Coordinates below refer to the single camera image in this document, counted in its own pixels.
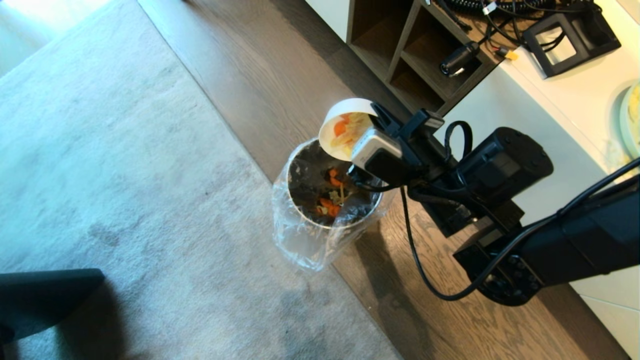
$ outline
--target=wooden shelf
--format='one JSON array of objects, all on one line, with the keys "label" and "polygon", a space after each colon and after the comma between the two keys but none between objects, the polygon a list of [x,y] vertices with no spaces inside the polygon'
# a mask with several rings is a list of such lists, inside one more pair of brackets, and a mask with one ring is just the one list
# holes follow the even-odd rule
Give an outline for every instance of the wooden shelf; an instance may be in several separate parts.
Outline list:
[{"label": "wooden shelf", "polygon": [[440,71],[440,63],[461,44],[451,46],[445,37],[424,34],[408,45],[401,57],[415,72],[429,84],[441,97],[448,99],[465,83],[480,66],[480,61],[473,59],[465,70],[457,76],[449,77]]},{"label": "wooden shelf", "polygon": [[351,48],[381,80],[386,78],[408,11],[397,9],[351,42]]},{"label": "wooden shelf", "polygon": [[411,112],[421,108],[438,111],[445,103],[403,60],[398,63],[389,89]]}]

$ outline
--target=gray carpet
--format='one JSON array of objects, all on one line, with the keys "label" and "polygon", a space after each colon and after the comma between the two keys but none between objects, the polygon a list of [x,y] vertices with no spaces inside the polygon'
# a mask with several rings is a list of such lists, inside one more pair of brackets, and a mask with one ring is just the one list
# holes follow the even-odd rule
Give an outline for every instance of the gray carpet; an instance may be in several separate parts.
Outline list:
[{"label": "gray carpet", "polygon": [[10,359],[398,358],[277,251],[271,184],[134,0],[0,79],[0,157],[0,272],[108,278]]}]

